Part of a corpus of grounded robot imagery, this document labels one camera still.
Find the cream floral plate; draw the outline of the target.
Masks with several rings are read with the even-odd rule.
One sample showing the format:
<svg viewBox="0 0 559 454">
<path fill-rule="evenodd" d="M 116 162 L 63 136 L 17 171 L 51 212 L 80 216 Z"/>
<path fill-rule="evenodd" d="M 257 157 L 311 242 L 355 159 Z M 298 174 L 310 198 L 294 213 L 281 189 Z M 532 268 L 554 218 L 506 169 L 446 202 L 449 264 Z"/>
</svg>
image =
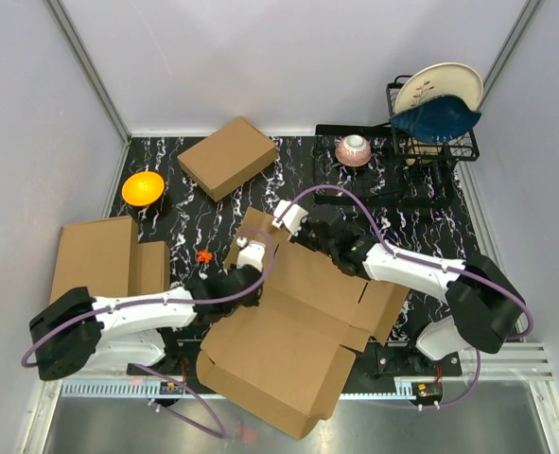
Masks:
<svg viewBox="0 0 559 454">
<path fill-rule="evenodd" d="M 438 96 L 456 96 L 476 111 L 483 94 L 483 81 L 474 68 L 459 62 L 442 62 L 419 71 L 403 84 L 393 112 L 400 114 Z"/>
</svg>

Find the pink patterned bowl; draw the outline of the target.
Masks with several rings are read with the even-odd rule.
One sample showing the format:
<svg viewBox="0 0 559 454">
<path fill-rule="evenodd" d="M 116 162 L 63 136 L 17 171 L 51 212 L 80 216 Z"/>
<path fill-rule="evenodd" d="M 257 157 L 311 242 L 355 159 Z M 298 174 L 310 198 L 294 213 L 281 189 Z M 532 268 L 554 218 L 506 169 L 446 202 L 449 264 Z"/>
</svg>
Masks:
<svg viewBox="0 0 559 454">
<path fill-rule="evenodd" d="M 361 167 L 370 162 L 372 149 L 364 137 L 351 134 L 339 141 L 335 155 L 338 161 L 345 166 Z"/>
</svg>

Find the blue leaf plate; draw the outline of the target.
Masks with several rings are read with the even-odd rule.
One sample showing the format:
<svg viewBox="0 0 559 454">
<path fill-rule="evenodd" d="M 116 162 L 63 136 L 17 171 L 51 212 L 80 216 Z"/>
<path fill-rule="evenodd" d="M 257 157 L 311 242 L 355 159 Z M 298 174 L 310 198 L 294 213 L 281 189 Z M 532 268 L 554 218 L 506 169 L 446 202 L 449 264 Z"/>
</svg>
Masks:
<svg viewBox="0 0 559 454">
<path fill-rule="evenodd" d="M 443 144 L 470 132 L 480 118 L 460 97 L 445 95 L 396 113 L 389 123 L 422 143 Z"/>
</svg>

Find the closed cardboard box back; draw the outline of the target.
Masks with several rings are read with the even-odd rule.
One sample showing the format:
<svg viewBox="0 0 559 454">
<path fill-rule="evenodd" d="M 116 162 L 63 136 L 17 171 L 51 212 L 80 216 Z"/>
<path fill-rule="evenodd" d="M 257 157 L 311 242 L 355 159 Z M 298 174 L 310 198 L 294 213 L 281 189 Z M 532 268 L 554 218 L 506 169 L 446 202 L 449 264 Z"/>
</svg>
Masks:
<svg viewBox="0 0 559 454">
<path fill-rule="evenodd" d="M 181 170 L 213 201 L 221 201 L 270 166 L 275 143 L 249 120 L 238 117 L 179 157 Z"/>
</svg>

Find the orange bowl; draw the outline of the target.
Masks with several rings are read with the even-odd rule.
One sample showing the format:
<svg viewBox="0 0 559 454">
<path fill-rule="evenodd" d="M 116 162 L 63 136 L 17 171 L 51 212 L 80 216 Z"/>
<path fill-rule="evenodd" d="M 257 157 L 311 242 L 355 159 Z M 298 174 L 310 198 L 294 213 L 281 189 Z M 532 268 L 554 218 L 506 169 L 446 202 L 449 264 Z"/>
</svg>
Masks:
<svg viewBox="0 0 559 454">
<path fill-rule="evenodd" d="M 122 185 L 122 199 L 129 205 L 144 207 L 158 201 L 165 190 L 162 176 L 153 171 L 131 175 Z"/>
</svg>

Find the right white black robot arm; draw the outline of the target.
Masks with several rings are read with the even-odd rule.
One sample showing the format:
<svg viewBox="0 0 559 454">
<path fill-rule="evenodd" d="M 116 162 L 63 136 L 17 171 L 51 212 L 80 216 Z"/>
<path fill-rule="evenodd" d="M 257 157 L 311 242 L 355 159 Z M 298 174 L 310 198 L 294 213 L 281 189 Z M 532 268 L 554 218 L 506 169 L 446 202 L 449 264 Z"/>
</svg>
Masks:
<svg viewBox="0 0 559 454">
<path fill-rule="evenodd" d="M 382 244 L 357 233 L 329 206 L 308 212 L 298 205 L 280 217 L 292 239 L 331 258 L 343 273 L 388 282 L 425 293 L 449 307 L 429 323 L 406 351 L 409 369 L 426 375 L 440 359 L 465 348 L 496 354 L 514 333 L 525 305 L 502 270 L 489 257 L 444 259 Z"/>
</svg>

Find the small orange red toy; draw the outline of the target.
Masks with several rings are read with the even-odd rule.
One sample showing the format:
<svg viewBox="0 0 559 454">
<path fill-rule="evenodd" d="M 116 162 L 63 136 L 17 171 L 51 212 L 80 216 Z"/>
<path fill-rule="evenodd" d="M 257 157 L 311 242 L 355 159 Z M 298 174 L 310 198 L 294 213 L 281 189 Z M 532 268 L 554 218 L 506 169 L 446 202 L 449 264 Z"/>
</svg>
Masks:
<svg viewBox="0 0 559 454">
<path fill-rule="evenodd" d="M 214 259 L 214 254 L 209 252 L 207 249 L 197 251 L 196 260 L 198 263 L 209 264 Z"/>
</svg>

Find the small cardboard box left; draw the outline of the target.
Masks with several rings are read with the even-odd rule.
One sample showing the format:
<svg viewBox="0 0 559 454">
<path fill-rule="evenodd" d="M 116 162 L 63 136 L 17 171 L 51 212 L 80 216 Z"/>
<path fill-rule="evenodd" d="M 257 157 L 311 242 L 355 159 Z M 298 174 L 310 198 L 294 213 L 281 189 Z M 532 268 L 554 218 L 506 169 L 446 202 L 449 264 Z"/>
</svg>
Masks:
<svg viewBox="0 0 559 454">
<path fill-rule="evenodd" d="M 169 290 L 170 252 L 164 241 L 137 243 L 131 250 L 130 296 Z"/>
</svg>

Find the large cardboard box left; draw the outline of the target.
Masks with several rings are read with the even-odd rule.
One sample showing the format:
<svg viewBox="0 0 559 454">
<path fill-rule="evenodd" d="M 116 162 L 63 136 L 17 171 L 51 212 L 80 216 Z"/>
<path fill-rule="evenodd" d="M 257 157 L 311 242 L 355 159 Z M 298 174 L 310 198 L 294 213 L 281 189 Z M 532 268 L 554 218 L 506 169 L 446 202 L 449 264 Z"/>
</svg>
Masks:
<svg viewBox="0 0 559 454">
<path fill-rule="evenodd" d="M 64 225 L 49 302 L 77 287 L 93 296 L 132 296 L 136 243 L 137 225 L 130 216 Z"/>
</svg>

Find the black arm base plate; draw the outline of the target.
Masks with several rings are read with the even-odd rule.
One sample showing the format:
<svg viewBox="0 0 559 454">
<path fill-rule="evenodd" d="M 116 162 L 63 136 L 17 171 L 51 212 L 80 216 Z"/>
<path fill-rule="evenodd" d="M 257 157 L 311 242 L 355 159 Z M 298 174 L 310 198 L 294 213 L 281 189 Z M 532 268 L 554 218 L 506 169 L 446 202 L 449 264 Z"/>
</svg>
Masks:
<svg viewBox="0 0 559 454">
<path fill-rule="evenodd" d="M 150 368 L 165 375 L 195 378 L 195 362 L 200 347 L 200 341 L 179 340 L 167 358 L 162 358 Z M 463 374 L 457 353 L 449 354 L 439 361 L 432 361 L 405 342 L 381 345 L 376 340 L 370 340 L 362 353 L 356 353 L 354 370 L 368 378 L 460 377 Z"/>
</svg>

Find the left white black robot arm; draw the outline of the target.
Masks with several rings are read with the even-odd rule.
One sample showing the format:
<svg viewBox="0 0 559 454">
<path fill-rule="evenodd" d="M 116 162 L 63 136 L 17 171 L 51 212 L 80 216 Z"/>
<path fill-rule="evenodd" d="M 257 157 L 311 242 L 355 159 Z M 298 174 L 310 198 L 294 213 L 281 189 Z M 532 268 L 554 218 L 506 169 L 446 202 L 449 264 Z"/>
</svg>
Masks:
<svg viewBox="0 0 559 454">
<path fill-rule="evenodd" d="M 21 359 L 39 378 L 52 381 L 79 372 L 104 340 L 147 330 L 211 323 L 238 306 L 257 306 L 262 266 L 232 266 L 215 278 L 193 279 L 184 287 L 134 297 L 94 297 L 72 288 L 29 322 L 32 346 Z"/>
</svg>

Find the beige cup in rack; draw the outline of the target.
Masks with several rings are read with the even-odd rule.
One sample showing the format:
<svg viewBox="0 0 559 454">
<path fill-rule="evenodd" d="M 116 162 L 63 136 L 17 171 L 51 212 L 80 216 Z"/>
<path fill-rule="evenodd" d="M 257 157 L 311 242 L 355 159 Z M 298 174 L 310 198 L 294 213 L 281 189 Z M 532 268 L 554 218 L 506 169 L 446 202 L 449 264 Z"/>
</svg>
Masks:
<svg viewBox="0 0 559 454">
<path fill-rule="evenodd" d="M 426 165 L 430 163 L 428 156 L 436 156 L 439 154 L 439 149 L 434 146 L 411 146 L 408 149 L 408 158 L 406 159 L 407 166 Z"/>
</svg>

